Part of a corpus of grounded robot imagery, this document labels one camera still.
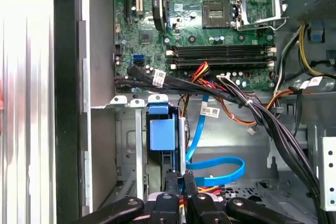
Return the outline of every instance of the green circuit board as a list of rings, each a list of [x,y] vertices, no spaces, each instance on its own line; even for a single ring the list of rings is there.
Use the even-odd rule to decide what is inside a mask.
[[[115,44],[121,53],[115,65],[115,73],[119,77],[126,75],[127,67],[132,65],[132,56],[145,55],[145,64],[152,68],[166,71],[169,75],[188,79],[192,72],[175,71],[166,64],[165,55],[167,45],[192,47],[216,46],[215,37],[224,37],[221,45],[273,45],[273,31],[271,29],[237,31],[233,28],[204,28],[202,11],[207,3],[228,3],[230,0],[167,0],[167,29],[160,32],[155,29],[152,16],[152,0],[143,0],[143,15],[130,11],[130,21],[125,18],[125,0],[114,1]],[[249,20],[256,20],[269,16],[271,0],[248,1]],[[231,75],[238,83],[247,83],[246,90],[269,90],[272,87],[270,72],[272,67],[257,70],[241,70],[244,74],[235,72]],[[227,73],[230,69],[216,69],[215,74]],[[120,92],[141,92],[139,89],[127,87],[117,88]]]

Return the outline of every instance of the chip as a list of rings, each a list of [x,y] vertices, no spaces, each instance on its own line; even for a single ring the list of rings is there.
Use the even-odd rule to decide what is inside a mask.
[[[203,2],[203,28],[224,28],[230,22],[230,4],[228,1]]]
[[[152,30],[139,31],[139,43],[140,44],[150,44],[152,42],[153,42],[153,31]]]

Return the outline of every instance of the ribbon cable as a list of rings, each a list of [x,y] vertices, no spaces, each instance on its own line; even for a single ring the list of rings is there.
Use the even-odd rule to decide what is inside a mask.
[[[202,99],[202,106],[207,104],[209,99],[208,95],[204,95]],[[223,175],[220,177],[196,177],[195,182],[197,186],[218,186],[229,184],[233,181],[236,181],[240,177],[242,177],[245,173],[245,162],[239,157],[218,157],[215,159],[210,159],[202,162],[191,163],[191,158],[197,148],[198,142],[201,138],[201,134],[203,131],[204,123],[205,123],[205,115],[200,115],[198,118],[198,124],[196,128],[196,132],[193,138],[193,142],[189,150],[186,153],[186,168],[189,170],[199,170],[214,167],[221,164],[234,164],[239,165],[239,168],[235,170],[233,173],[228,175]]]

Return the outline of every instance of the cable label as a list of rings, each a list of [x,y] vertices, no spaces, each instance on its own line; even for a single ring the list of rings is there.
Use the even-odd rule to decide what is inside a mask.
[[[153,77],[153,85],[159,88],[163,87],[164,78],[166,78],[166,72],[160,69],[156,69]]]
[[[202,102],[200,114],[205,116],[211,116],[212,118],[218,118],[220,109],[208,107],[207,105],[207,102]]]
[[[323,78],[323,76],[317,76],[317,77],[312,78],[311,80],[304,81],[301,84],[300,89],[305,89],[307,87],[318,86],[318,85],[320,85],[320,82],[321,82],[322,78]]]

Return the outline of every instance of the motherboard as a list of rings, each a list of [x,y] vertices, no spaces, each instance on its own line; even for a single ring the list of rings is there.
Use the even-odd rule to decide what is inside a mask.
[[[258,20],[272,17],[274,9],[273,0],[115,0],[116,79],[128,78],[127,68],[137,65],[149,75],[157,68],[189,80],[207,61],[212,74],[242,89],[272,89],[274,31]]]

